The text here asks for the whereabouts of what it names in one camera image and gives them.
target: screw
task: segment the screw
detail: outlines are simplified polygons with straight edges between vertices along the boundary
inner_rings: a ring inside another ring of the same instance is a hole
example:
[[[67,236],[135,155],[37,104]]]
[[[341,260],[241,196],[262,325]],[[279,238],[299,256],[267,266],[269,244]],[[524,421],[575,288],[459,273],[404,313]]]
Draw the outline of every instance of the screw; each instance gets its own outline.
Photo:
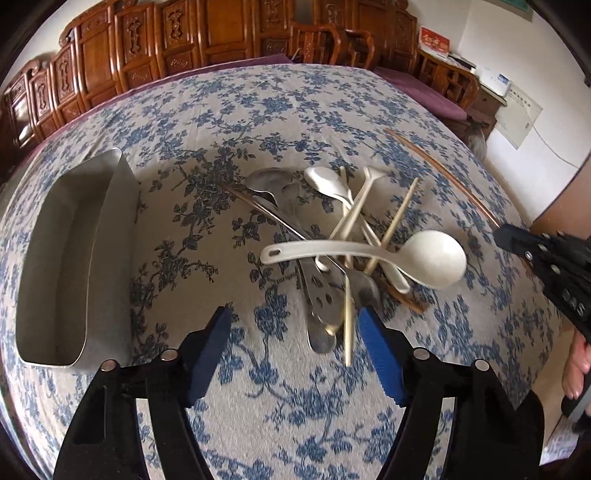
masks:
[[[476,360],[474,366],[481,372],[486,372],[491,367],[486,360]]]
[[[174,348],[169,348],[160,354],[160,359],[164,360],[165,362],[170,362],[178,357],[178,351]]]
[[[431,356],[429,351],[425,350],[424,348],[417,348],[413,352],[413,355],[417,360],[427,360]]]
[[[103,372],[110,372],[111,370],[114,370],[116,367],[117,367],[117,362],[115,360],[105,360],[100,365],[100,369]]]

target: utensil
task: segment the utensil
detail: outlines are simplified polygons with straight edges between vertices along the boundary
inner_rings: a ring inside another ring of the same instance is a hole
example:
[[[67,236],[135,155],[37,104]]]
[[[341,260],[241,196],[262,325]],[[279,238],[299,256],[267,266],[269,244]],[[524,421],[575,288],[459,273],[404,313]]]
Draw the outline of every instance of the utensil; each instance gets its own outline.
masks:
[[[258,193],[268,193],[275,200],[277,209],[285,212],[291,218],[293,224],[300,227],[295,219],[296,200],[300,194],[300,184],[288,171],[280,168],[263,168],[251,173],[244,181],[249,190]],[[330,286],[333,280],[325,278],[322,271],[313,262],[304,262],[298,265],[303,277],[304,295],[308,304],[306,325],[314,322],[323,322],[332,336],[342,324],[340,305],[342,304],[342,292]],[[330,339],[312,339],[314,345],[325,345]]]
[[[400,208],[396,212],[396,215],[394,215],[392,222],[390,223],[388,229],[386,230],[386,233],[382,237],[382,243],[380,244],[380,246],[382,248],[386,248],[386,249],[388,248],[388,245],[390,244],[390,240],[394,236],[394,232],[398,228],[398,224],[400,223],[400,220],[402,220],[402,217],[404,216],[404,212],[406,211],[408,204],[413,199],[413,194],[414,194],[415,189],[417,188],[417,185],[418,185],[418,178],[413,180],[412,185],[408,189],[406,197],[402,201],[402,205],[400,206]],[[377,265],[378,265],[378,259],[372,258],[371,260],[369,260],[368,264],[365,266],[364,272],[367,273],[367,275],[371,275]]]
[[[422,315],[425,312],[425,308],[420,304],[414,301],[413,299],[408,298],[406,295],[400,293],[396,288],[390,285],[387,281],[378,278],[376,279],[376,283],[378,287],[388,293],[393,299],[398,300],[402,305],[408,307],[414,313],[418,313]]]
[[[312,240],[269,245],[261,252],[261,262],[271,264],[314,255],[377,257],[397,265],[415,282],[436,290],[448,288],[460,280],[467,264],[460,244],[450,235],[436,230],[416,233],[395,254],[355,242]]]
[[[277,208],[269,201],[260,198],[253,197],[246,192],[236,190],[229,185],[220,184],[221,188],[231,193],[236,198],[246,202],[251,207],[255,208],[267,218],[275,220],[280,225],[283,225],[291,233],[301,240],[311,241],[312,238],[300,227],[295,225],[292,219],[284,212],[277,210]],[[379,290],[374,280],[363,272],[357,271],[353,268],[345,267],[341,262],[332,257],[327,257],[329,261],[343,274],[349,277],[351,282],[351,295],[355,301],[357,308],[363,308],[364,306],[372,306],[378,314],[382,314],[383,307],[380,302]]]
[[[452,173],[447,168],[445,168],[439,161],[435,160],[431,155],[429,155],[427,152],[425,152],[424,150],[422,150],[421,148],[416,146],[410,140],[407,140],[402,135],[397,134],[394,130],[392,130],[390,128],[385,128],[384,132],[386,132],[388,135],[394,137],[396,140],[398,140],[405,147],[407,147],[407,148],[411,149],[413,152],[417,153],[423,160],[425,160],[427,163],[429,163],[431,166],[435,167],[439,172],[441,172],[441,174],[443,174],[443,176],[445,178],[447,178],[464,195],[466,195],[466,197],[468,197],[468,200],[471,203],[476,205],[476,207],[482,212],[482,214],[491,223],[491,225],[495,228],[495,230],[498,230],[499,228],[501,228],[500,221],[497,220],[497,218],[491,213],[491,211],[488,208],[486,208],[484,206],[484,204],[480,200],[478,200],[475,197],[475,195],[470,190],[468,190],[462,184],[462,182],[460,182],[457,178],[455,178],[455,176],[452,175]]]
[[[344,207],[351,209],[351,206],[353,205],[351,189],[343,184],[343,180],[341,180],[334,171],[327,167],[310,167],[304,171],[304,177],[312,188],[327,197],[342,202]],[[379,247],[381,245],[378,236],[364,218],[361,219],[361,230],[370,245],[373,245],[374,247]],[[394,268],[387,262],[381,262],[380,266],[382,267],[386,278],[396,290],[401,293],[410,292],[410,284],[400,273],[400,270]],[[322,264],[320,269],[323,270],[324,268],[326,268],[326,266]]]
[[[339,168],[341,179],[346,182],[345,167]],[[347,215],[350,206],[343,203],[343,216]],[[353,257],[345,256],[345,267],[353,268]],[[355,308],[353,306],[353,299],[351,298],[351,283],[349,277],[345,277],[345,304],[343,306],[343,350],[345,352],[345,366],[351,367],[353,365],[353,350],[355,349]]]
[[[273,197],[279,210],[293,216],[296,206],[290,198],[284,197],[283,188],[293,183],[295,177],[282,168],[262,168],[244,179],[244,185],[257,193],[268,193]]]
[[[311,295],[307,291],[308,285],[306,281],[306,275],[302,269],[303,265],[308,264],[311,268],[316,268],[314,261],[311,258],[303,258],[300,260],[298,265],[298,275],[300,276],[300,282],[304,289],[306,297],[306,331],[308,333],[308,345],[313,352],[319,355],[325,355],[331,353],[336,347],[336,336],[332,335],[326,330],[324,323],[314,313],[313,306],[311,304]]]
[[[381,179],[388,175],[388,172],[378,170],[377,168],[373,168],[370,166],[364,167],[363,173],[365,173],[365,182],[363,183],[361,190],[355,197],[355,201],[351,206],[351,210],[349,210],[347,215],[341,218],[340,222],[337,224],[333,232],[330,234],[330,239],[336,238],[337,240],[347,240],[351,233],[351,230],[353,229],[353,225],[357,221],[357,217],[361,213],[363,204],[369,196],[369,191],[371,190],[372,185],[377,179]]]

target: white plastic ladle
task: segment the white plastic ladle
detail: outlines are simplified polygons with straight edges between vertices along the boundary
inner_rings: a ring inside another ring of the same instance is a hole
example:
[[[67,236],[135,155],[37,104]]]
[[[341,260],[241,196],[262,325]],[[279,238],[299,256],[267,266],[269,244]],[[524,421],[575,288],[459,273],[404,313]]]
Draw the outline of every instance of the white plastic ladle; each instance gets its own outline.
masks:
[[[467,265],[462,246],[452,236],[437,230],[415,233],[395,254],[356,242],[312,240],[269,245],[261,252],[261,262],[273,264],[316,255],[375,257],[436,290],[444,290],[460,280]]]

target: human hand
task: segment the human hand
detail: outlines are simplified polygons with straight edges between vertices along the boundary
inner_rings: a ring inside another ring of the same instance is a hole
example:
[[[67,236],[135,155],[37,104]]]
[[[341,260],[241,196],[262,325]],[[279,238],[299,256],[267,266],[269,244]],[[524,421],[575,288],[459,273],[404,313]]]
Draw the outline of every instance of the human hand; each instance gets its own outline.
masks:
[[[583,392],[584,376],[591,369],[591,345],[578,331],[574,331],[569,357],[564,366],[562,389],[571,400],[576,400]]]

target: purple cushion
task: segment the purple cushion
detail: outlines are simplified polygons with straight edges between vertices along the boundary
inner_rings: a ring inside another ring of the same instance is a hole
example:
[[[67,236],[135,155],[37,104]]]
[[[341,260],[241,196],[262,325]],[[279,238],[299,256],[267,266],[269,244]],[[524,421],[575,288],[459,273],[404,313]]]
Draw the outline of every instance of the purple cushion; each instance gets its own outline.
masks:
[[[382,67],[376,67],[374,73],[397,89],[402,90],[438,118],[464,121],[468,117],[467,113],[459,105],[432,90],[408,73]]]

